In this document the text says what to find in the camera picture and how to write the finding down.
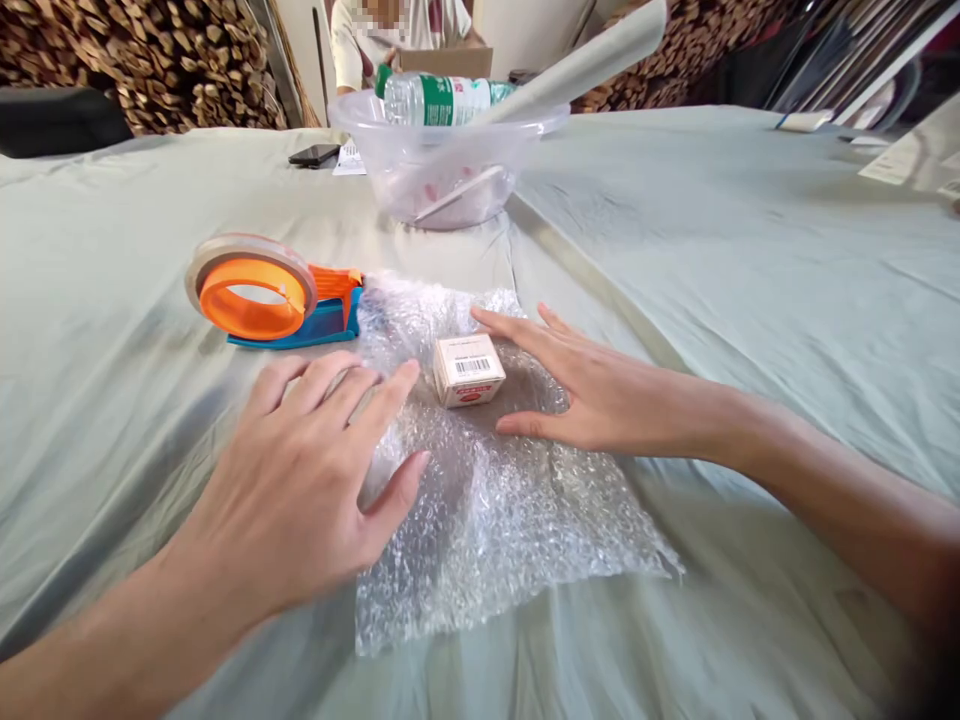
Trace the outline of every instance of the person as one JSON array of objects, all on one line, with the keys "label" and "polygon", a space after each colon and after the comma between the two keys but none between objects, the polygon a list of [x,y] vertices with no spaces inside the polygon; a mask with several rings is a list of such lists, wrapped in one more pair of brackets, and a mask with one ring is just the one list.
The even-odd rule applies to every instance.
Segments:
[{"label": "person", "polygon": [[[958,508],[772,402],[652,367],[591,342],[545,306],[540,314],[546,325],[473,310],[490,332],[536,357],[569,396],[565,413],[507,415],[498,432],[738,470],[918,626],[944,627],[939,601],[960,559]],[[170,542],[101,600],[0,664],[0,716],[160,715],[261,623],[375,563],[416,501],[429,455],[408,457],[366,512],[357,496],[419,372],[415,360],[401,365],[347,426],[381,380],[359,357],[341,351],[268,365]]]},{"label": "person", "polygon": [[484,47],[463,0],[336,0],[330,17],[337,95],[373,87],[399,50]]}]

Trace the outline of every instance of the black chair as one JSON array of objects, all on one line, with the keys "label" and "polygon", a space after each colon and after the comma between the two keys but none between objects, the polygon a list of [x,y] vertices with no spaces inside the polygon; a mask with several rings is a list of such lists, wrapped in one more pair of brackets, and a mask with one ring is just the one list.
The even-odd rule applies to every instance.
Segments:
[{"label": "black chair", "polygon": [[89,152],[130,140],[119,106],[93,88],[0,88],[0,153]]}]

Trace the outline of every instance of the right hand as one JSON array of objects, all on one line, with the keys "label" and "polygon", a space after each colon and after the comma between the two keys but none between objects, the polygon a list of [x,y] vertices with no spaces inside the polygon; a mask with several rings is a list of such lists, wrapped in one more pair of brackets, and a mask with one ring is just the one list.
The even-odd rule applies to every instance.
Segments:
[{"label": "right hand", "polygon": [[567,391],[559,415],[505,415],[497,432],[583,448],[726,464],[735,428],[759,402],[733,388],[654,367],[588,340],[541,303],[547,326],[473,308],[491,334],[533,355]]}]

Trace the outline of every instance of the transparent plastic bowl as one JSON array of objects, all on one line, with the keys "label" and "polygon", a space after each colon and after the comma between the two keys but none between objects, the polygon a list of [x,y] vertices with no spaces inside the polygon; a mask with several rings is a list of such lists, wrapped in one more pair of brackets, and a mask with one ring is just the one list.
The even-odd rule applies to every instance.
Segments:
[{"label": "transparent plastic bowl", "polygon": [[[455,230],[503,209],[530,151],[567,122],[570,106],[479,127],[408,127],[387,122],[383,102],[364,90],[337,98],[329,112],[331,124],[353,136],[381,208],[410,225]],[[467,183],[455,202],[417,219]]]}]

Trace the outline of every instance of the plastic water bottle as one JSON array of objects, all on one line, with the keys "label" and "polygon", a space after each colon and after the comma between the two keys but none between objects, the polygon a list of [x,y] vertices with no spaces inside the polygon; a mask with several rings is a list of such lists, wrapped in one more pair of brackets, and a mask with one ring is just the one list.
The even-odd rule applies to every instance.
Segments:
[{"label": "plastic water bottle", "polygon": [[394,125],[466,125],[517,88],[510,83],[377,70],[377,97]]}]

